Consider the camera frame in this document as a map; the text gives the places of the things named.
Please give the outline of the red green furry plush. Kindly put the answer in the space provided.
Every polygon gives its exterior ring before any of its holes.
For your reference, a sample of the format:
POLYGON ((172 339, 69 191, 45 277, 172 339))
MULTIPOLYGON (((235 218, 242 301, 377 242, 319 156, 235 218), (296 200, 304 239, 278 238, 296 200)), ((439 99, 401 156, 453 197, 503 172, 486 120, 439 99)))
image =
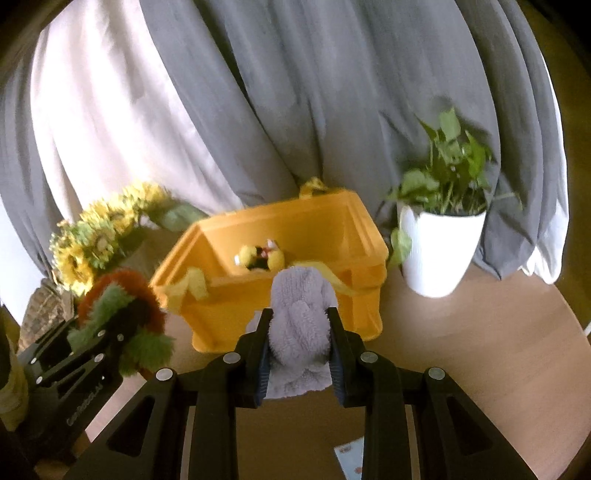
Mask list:
POLYGON ((166 366, 174 352, 174 339, 164 333, 165 314, 141 273, 117 269, 100 277, 78 305, 76 326, 67 340, 80 350, 100 331, 123 328, 118 370, 124 377, 154 373, 166 366))

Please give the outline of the fluffy lavender plush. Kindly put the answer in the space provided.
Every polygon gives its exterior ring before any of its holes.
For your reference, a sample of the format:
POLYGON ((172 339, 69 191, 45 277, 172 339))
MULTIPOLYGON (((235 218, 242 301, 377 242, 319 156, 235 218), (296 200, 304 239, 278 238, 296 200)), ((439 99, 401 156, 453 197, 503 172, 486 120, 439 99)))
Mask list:
POLYGON ((276 274, 270 292, 267 399, 297 397, 332 385, 327 310, 337 305, 332 284, 318 269, 294 266, 276 274))

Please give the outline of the black mouse plush toy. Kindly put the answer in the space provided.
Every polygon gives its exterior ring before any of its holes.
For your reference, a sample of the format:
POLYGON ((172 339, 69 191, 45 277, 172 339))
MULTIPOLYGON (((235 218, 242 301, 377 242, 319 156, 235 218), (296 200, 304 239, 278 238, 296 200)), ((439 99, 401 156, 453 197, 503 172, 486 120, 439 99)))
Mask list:
POLYGON ((235 265, 247 270, 276 272, 286 267, 283 250, 274 240, 267 240, 266 245, 243 245, 235 255, 235 265))

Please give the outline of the woven brown basket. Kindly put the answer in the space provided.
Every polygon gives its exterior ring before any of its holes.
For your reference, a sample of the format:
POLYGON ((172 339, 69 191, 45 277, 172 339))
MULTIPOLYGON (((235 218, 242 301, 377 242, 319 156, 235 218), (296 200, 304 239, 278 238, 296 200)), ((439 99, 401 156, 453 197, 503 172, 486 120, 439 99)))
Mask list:
POLYGON ((26 350, 44 334, 75 313, 74 296, 43 278, 31 295, 20 328, 18 352, 26 350))

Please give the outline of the sunflower bouquet in vase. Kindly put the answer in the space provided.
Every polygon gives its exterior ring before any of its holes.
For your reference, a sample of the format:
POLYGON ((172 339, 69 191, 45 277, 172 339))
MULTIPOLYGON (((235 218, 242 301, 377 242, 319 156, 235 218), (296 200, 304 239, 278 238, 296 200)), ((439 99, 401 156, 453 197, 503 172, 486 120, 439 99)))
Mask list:
POLYGON ((96 280, 121 265, 150 230, 182 233, 207 214, 154 182, 127 185, 120 194, 91 203, 51 235, 57 284, 80 298, 96 280))

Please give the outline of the orange plastic storage crate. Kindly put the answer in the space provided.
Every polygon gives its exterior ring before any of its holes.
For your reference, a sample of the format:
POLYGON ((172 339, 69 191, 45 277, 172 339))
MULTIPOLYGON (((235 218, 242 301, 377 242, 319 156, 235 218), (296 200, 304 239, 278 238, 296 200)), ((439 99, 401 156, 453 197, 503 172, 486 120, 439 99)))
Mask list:
POLYGON ((266 242, 279 249, 280 266, 313 266, 332 282, 346 329, 365 340, 382 333, 388 248, 359 195, 337 190, 213 216, 186 230, 150 286, 190 327, 196 351, 230 350, 253 314, 270 306, 276 273, 238 262, 266 242))

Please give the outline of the white pot green plant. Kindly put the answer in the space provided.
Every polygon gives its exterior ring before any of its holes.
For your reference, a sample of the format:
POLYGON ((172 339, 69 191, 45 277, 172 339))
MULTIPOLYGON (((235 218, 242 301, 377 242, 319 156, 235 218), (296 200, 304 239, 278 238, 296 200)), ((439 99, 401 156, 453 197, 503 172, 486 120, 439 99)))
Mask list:
POLYGON ((388 198, 396 202, 397 226, 390 233, 389 264, 427 298, 449 296, 464 278, 477 250, 495 195, 486 168, 491 148, 464 128, 456 109, 439 114, 439 127, 421 124, 429 138, 427 159, 408 168, 388 198))

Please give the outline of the grey curtain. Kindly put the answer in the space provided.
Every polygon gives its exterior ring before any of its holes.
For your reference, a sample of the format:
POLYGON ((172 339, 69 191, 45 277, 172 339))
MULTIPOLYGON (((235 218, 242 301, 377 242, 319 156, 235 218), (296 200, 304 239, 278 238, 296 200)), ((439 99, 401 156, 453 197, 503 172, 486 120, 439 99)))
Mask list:
POLYGON ((493 152, 476 263, 560 275, 560 111, 515 1, 5 1, 1 56, 1 198, 43 274, 61 220, 139 180, 215 214, 318 177, 387 228, 454 108, 493 152))

